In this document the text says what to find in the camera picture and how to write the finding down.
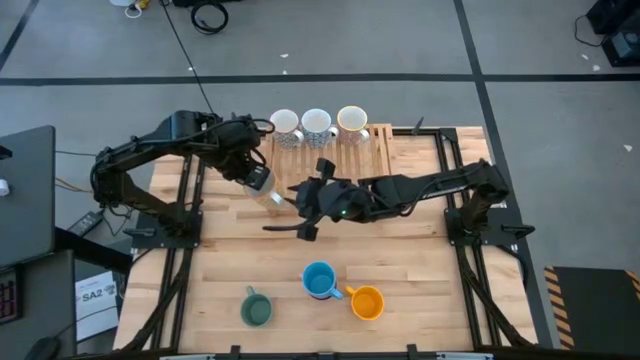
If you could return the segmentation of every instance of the power cord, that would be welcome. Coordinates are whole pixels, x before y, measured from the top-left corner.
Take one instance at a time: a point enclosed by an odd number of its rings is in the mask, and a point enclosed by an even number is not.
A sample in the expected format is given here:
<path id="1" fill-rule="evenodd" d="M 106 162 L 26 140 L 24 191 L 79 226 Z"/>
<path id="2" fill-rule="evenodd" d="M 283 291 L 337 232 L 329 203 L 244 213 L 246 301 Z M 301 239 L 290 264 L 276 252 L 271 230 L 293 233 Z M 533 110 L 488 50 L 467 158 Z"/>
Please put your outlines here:
<path id="1" fill-rule="evenodd" d="M 109 209 L 109 212 L 112 213 L 114 216 L 124 217 L 125 218 L 122 221 L 122 224 L 120 224 L 120 227 L 118 228 L 118 230 L 114 231 L 113 230 L 113 226 L 111 226 L 111 223 L 109 222 L 109 220 L 107 220 L 107 217 L 104 216 L 105 209 L 100 210 L 100 215 L 102 215 L 102 219 L 104 220 L 105 224 L 107 224 L 107 227 L 109 228 L 109 232 L 111 233 L 111 236 L 116 237 L 116 236 L 118 236 L 118 234 L 120 234 L 120 232 L 124 228 L 124 225 L 131 218 L 131 214 L 133 213 L 133 209 L 130 208 L 130 207 L 127 207 L 127 213 L 126 214 L 118 214 L 115 211 L 113 211 L 113 209 L 111 207 L 109 207 L 108 209 Z"/>
<path id="2" fill-rule="evenodd" d="M 118 307 L 117 305 L 109 306 L 108 308 L 104 308 L 104 309 L 102 309 L 102 310 L 98 310 L 98 311 L 92 312 L 91 314 L 85 315 L 85 316 L 81 317 L 80 319 L 78 319 L 78 320 L 76 320 L 76 321 L 72 322 L 71 324 L 69 324 L 69 325 L 67 325 L 67 326 L 63 327 L 63 328 L 62 328 L 62 330 L 58 331 L 58 333 L 57 333 L 57 334 L 55 334 L 53 337 L 57 338 L 58 336 L 62 335 L 62 333 L 63 333 L 63 332 L 65 332 L 65 331 L 69 330 L 72 326 L 76 325 L 77 323 L 79 323 L 80 321 L 82 321 L 82 320 L 84 320 L 84 319 L 86 319 L 86 318 L 88 318 L 88 317 L 91 317 L 91 316 L 93 316 L 93 315 L 97 315 L 97 314 L 103 313 L 103 312 L 105 312 L 105 311 L 107 311 L 107 310 L 111 310 L 111 309 L 113 309 L 113 308 L 117 308 L 117 307 Z"/>
<path id="3" fill-rule="evenodd" d="M 165 15 L 167 16 L 167 20 L 169 21 L 169 25 L 171 25 L 171 30 L 173 31 L 173 34 L 176 36 L 176 39 L 178 40 L 178 44 L 180 44 L 180 48 L 182 49 L 182 53 L 184 54 L 184 57 L 187 58 L 187 62 L 189 63 L 191 71 L 193 71 L 193 76 L 196 78 L 196 82 L 198 83 L 198 87 L 200 88 L 200 92 L 202 93 L 202 96 L 204 97 L 204 101 L 207 103 L 207 107 L 209 108 L 209 111 L 211 111 L 211 113 L 213 113 L 213 108 L 211 107 L 211 103 L 209 102 L 209 98 L 207 97 L 207 94 L 204 92 L 204 89 L 202 88 L 202 83 L 200 82 L 200 77 L 198 76 L 198 72 L 196 71 L 195 66 L 193 66 L 193 63 L 191 62 L 191 58 L 189 57 L 189 54 L 187 54 L 187 50 L 185 50 L 184 45 L 182 44 L 182 40 L 180 40 L 180 36 L 178 35 L 178 32 L 176 31 L 176 27 L 173 25 L 173 21 L 171 20 L 171 16 L 169 15 L 169 11 L 167 11 L 167 5 L 168 4 L 165 4 L 164 1 L 162 1 L 162 0 L 160 0 L 160 3 L 162 4 L 162 9 L 164 10 Z"/>
<path id="4" fill-rule="evenodd" d="M 213 6 L 214 8 L 218 9 L 218 11 L 222 13 L 222 15 L 224 16 L 222 25 L 218 27 L 211 27 L 204 20 L 200 19 L 196 15 L 196 13 L 198 12 L 198 10 L 200 10 L 200 8 L 207 5 Z M 191 9 L 191 24 L 193 25 L 193 27 L 196 28 L 196 31 L 199 32 L 200 34 L 215 35 L 220 31 L 222 31 L 225 27 L 227 27 L 227 23 L 229 23 L 229 13 L 227 12 L 227 9 L 225 9 L 224 6 L 222 6 L 222 4 L 220 4 L 215 0 L 200 1 L 197 4 L 195 4 Z"/>
<path id="5" fill-rule="evenodd" d="M 609 39 L 609 35 L 606 35 L 604 38 L 602 38 L 602 41 L 600 41 L 600 43 L 598 43 L 598 44 L 590 43 L 590 42 L 585 41 L 585 40 L 582 40 L 582 39 L 580 39 L 580 38 L 578 37 L 578 21 L 579 21 L 580 19 L 582 19 L 582 18 L 585 18 L 585 17 L 587 17 L 587 16 L 586 16 L 586 15 L 580 15 L 580 16 L 578 16 L 578 17 L 576 18 L 576 21 L 574 21 L 574 22 L 573 22 L 573 37 L 574 37 L 574 38 L 575 38 L 579 43 L 585 44 L 585 45 L 587 45 L 587 46 L 591 46 L 591 47 L 595 47 L 595 48 L 602 46 L 602 44 L 604 44 L 604 42 L 605 42 L 605 41 L 607 41 L 607 40 Z"/>
<path id="6" fill-rule="evenodd" d="M 76 156 L 90 156 L 90 157 L 98 156 L 97 154 L 79 153 L 79 152 L 63 151 L 63 150 L 56 150 L 56 153 L 57 154 L 65 154 L 65 155 L 76 155 Z"/>
<path id="7" fill-rule="evenodd" d="M 93 192 L 89 191 L 89 190 L 84 190 L 82 188 L 79 188 L 75 185 L 72 185 L 70 183 L 68 183 L 67 181 L 56 177 L 56 181 L 62 183 L 62 185 L 60 184 L 56 184 L 57 187 L 68 190 L 68 191 L 72 191 L 72 192 L 83 192 L 83 193 L 88 193 L 88 194 L 93 194 Z"/>

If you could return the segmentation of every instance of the white object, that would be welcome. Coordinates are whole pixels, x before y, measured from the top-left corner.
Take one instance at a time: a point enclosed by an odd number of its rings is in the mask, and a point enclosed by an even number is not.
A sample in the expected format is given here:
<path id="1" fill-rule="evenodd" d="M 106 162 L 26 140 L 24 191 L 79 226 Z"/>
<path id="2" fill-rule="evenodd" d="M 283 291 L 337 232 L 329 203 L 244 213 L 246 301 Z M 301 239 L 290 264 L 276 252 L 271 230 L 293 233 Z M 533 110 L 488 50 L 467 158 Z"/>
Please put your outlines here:
<path id="1" fill-rule="evenodd" d="M 7 196 L 10 192 L 7 180 L 0 179 L 0 196 Z"/>
<path id="2" fill-rule="evenodd" d="M 140 5 L 136 3 L 136 4 L 134 5 L 134 7 L 135 7 L 135 9 L 136 9 L 136 12 L 134 12 L 134 13 L 131 13 L 131 12 L 130 12 L 130 11 L 131 11 L 131 10 L 130 10 L 131 8 L 130 8 L 130 7 L 128 7 L 128 6 L 127 6 L 127 8 L 126 8 L 126 9 L 124 9 L 124 15 L 125 15 L 126 17 L 128 17 L 129 19 L 137 19 L 137 18 L 139 18 L 139 17 L 142 15 L 142 8 L 140 7 Z"/>
<path id="3" fill-rule="evenodd" d="M 117 293 L 111 271 L 76 282 L 76 319 L 104 310 L 76 324 L 77 341 L 118 326 Z"/>
<path id="4" fill-rule="evenodd" d="M 299 146 L 304 141 L 304 134 L 298 130 L 300 121 L 298 115 L 289 109 L 280 109 L 269 118 L 276 131 L 276 141 L 281 144 Z"/>
<path id="5" fill-rule="evenodd" d="M 338 112 L 340 141 L 346 144 L 357 144 L 369 141 L 369 132 L 364 129 L 367 125 L 367 113 L 357 106 L 345 106 Z"/>
<path id="6" fill-rule="evenodd" d="M 135 0 L 109 0 L 113 6 L 129 6 L 133 4 Z"/>

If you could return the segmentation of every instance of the desk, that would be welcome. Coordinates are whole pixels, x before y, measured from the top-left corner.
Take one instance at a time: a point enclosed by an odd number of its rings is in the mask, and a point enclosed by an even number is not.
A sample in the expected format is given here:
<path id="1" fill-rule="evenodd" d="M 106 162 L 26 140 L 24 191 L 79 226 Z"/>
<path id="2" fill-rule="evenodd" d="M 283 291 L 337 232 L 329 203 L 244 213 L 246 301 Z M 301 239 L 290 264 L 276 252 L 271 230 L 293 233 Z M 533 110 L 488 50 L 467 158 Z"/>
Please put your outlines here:
<path id="1" fill-rule="evenodd" d="M 490 159 L 481 127 L 457 128 L 457 134 L 465 164 Z M 420 176 L 440 171 L 433 137 L 389 134 L 387 140 L 379 146 L 387 147 L 391 173 Z M 272 159 L 274 171 L 300 164 L 312 167 L 318 155 L 276 159 L 269 146 L 265 142 L 262 150 Z M 453 156 L 448 158 L 453 168 Z M 151 193 L 173 201 L 181 168 L 181 158 L 156 161 Z M 342 171 L 337 176 L 354 175 Z M 292 176 L 302 180 L 312 174 Z M 266 224 L 295 224 L 300 219 L 292 212 L 271 216 L 215 170 L 206 172 L 203 199 L 202 245 L 193 256 L 181 353 L 228 353 L 231 345 L 261 353 L 405 351 L 410 343 L 420 351 L 472 349 L 456 255 L 446 239 L 444 198 L 421 202 L 409 218 L 367 225 L 325 219 L 313 243 L 295 239 L 294 233 L 263 231 Z M 165 254 L 154 250 L 131 270 L 115 348 L 129 342 L 153 310 Z M 468 255 L 473 262 L 470 250 Z M 535 342 L 517 261 L 491 247 L 484 249 L 484 259 L 497 305 L 524 337 Z M 314 260 L 331 263 L 341 287 L 377 286 L 385 296 L 384 314 L 365 322 L 351 313 L 348 299 L 311 299 L 299 274 Z M 274 317 L 264 328 L 248 328 L 240 318 L 247 285 L 273 300 Z M 479 301 L 476 306 L 488 343 L 484 311 Z M 168 345 L 169 333 L 164 331 L 163 346 Z"/>
<path id="2" fill-rule="evenodd" d="M 76 321 L 73 267 L 71 250 L 53 253 L 24 266 L 24 317 L 0 326 L 3 359 L 24 359 L 36 341 L 54 336 Z M 75 326 L 58 338 L 61 345 L 58 356 L 76 354 Z"/>

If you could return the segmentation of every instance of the keyboard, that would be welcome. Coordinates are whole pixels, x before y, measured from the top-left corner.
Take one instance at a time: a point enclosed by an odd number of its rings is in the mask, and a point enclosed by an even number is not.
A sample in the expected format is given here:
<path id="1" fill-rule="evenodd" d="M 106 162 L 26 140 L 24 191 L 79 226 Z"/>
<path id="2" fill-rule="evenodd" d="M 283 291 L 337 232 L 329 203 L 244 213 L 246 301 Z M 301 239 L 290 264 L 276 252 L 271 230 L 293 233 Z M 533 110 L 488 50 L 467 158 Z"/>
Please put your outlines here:
<path id="1" fill-rule="evenodd" d="M 0 325 L 20 318 L 18 285 L 16 269 L 0 270 Z"/>

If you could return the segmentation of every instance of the concrete floor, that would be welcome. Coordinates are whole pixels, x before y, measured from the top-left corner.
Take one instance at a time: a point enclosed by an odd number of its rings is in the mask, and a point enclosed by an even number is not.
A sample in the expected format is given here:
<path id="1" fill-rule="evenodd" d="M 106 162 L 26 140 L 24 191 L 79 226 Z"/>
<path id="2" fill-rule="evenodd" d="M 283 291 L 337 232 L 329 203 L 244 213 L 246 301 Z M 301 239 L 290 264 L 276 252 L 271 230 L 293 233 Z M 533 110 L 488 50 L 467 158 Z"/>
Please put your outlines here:
<path id="1" fill-rule="evenodd" d="M 640 72 L 611 68 L 600 49 L 573 39 L 573 20 L 592 3 L 462 1 L 484 74 Z M 0 49 L 27 6 L 26 0 L 0 2 Z M 472 73 L 453 0 L 245 0 L 230 3 L 228 9 L 228 28 L 210 37 L 191 27 L 186 10 L 169 9 L 200 75 L 281 75 L 285 70 L 290 75 Z M 4 67 L 0 61 L 0 84 L 10 78 L 192 75 L 157 2 L 139 19 L 127 19 L 122 11 L 107 0 L 40 1 Z M 597 40 L 586 22 L 580 29 L 584 38 Z M 640 182 L 634 176 L 640 171 L 640 85 L 599 81 L 486 86 L 522 216 L 538 229 L 528 238 L 538 277 L 545 265 L 640 273 L 640 246 L 633 236 L 640 208 Z M 413 125 L 424 116 L 425 126 L 485 125 L 472 81 L 204 88 L 214 110 L 224 115 L 235 111 L 268 117 L 282 107 L 300 113 L 321 107 L 335 114 L 344 105 L 358 104 L 374 122 Z M 150 132 L 177 109 L 206 110 L 196 85 L 4 84 L 0 135 L 52 124 L 58 149 L 95 153 L 132 134 Z M 624 145 L 637 148 L 628 152 Z M 88 188 L 91 164 L 88 157 L 58 155 L 56 175 Z M 134 179 L 148 186 L 151 170 L 150 165 L 137 169 Z M 91 196 L 56 189 L 60 227 L 96 208 Z M 124 237 L 113 239 L 101 226 L 90 238 L 110 244 Z M 550 321 L 547 295 L 541 296 Z M 557 346 L 555 329 L 551 332 Z M 111 339 L 99 337 L 81 349 L 106 350 Z"/>

